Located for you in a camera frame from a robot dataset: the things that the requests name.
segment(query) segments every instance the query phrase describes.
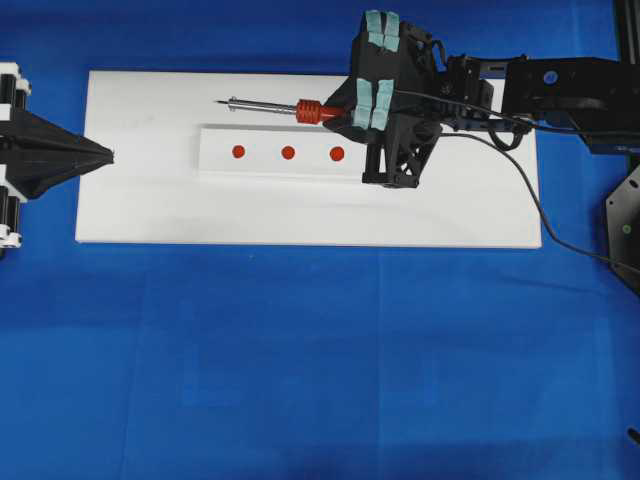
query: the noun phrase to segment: red soldering iron grip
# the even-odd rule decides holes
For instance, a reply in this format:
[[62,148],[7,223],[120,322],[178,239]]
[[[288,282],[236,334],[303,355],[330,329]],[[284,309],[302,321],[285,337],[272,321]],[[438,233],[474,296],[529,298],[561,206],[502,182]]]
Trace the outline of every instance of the red soldering iron grip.
[[317,100],[300,100],[296,106],[298,123],[318,124],[339,117],[344,113],[340,107],[325,107]]

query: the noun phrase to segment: red dot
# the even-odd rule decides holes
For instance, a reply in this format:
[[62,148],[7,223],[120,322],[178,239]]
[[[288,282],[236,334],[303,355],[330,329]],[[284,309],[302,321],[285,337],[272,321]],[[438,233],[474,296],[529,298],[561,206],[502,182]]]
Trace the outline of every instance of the red dot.
[[296,151],[293,147],[287,145],[282,149],[282,157],[285,160],[291,160],[296,154]]
[[331,160],[333,160],[334,162],[339,162],[344,158],[344,148],[333,147],[329,152],[329,156],[331,157]]
[[242,145],[236,145],[233,147],[233,150],[231,150],[231,153],[233,153],[235,158],[242,158],[244,157],[244,147]]

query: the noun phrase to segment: blue background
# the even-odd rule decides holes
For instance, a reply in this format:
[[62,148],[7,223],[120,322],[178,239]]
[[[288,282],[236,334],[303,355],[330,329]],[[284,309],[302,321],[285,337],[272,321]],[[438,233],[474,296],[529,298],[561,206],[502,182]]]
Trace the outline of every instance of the blue background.
[[[0,58],[34,113],[82,132],[90,69],[346,73],[371,7],[452,54],[617,58],[605,0],[5,0]],[[561,236],[604,251],[625,159],[538,146]],[[538,251],[78,245],[77,191],[29,203],[0,264],[3,480],[640,475],[638,298],[546,235]]]

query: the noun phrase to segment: metal shaft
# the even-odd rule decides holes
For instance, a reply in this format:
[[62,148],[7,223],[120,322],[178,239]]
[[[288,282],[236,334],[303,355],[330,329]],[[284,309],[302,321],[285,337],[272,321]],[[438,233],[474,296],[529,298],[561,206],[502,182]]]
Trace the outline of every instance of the metal shaft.
[[254,112],[280,113],[283,115],[295,115],[295,105],[281,105],[279,103],[253,102],[251,100],[239,100],[231,97],[228,101],[218,100],[218,103],[229,106],[229,110],[251,110]]

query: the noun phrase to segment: white board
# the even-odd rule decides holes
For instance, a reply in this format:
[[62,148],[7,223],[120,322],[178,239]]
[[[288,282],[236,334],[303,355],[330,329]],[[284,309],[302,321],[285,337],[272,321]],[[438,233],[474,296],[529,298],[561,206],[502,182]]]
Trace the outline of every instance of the white board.
[[[335,179],[291,181],[255,175],[255,171],[246,176],[216,175],[201,169],[203,129],[221,138],[228,135],[225,141],[234,143],[234,131],[240,135],[247,127],[262,128],[264,136],[254,141],[264,140],[266,145],[273,137],[269,129],[297,126],[285,115],[230,113],[213,100],[236,96],[288,104],[300,98],[324,101],[342,81],[343,77],[332,76],[91,72],[85,135],[114,149],[115,164],[82,177],[76,239],[493,248],[541,245],[540,221],[517,172],[501,155],[471,140],[441,139],[416,190]],[[494,85],[494,108],[499,108],[502,84]],[[254,147],[259,151],[262,146]],[[515,157],[537,189],[533,135],[525,138]],[[303,160],[302,155],[296,158],[296,165],[302,167]],[[353,162],[364,168],[364,155]]]

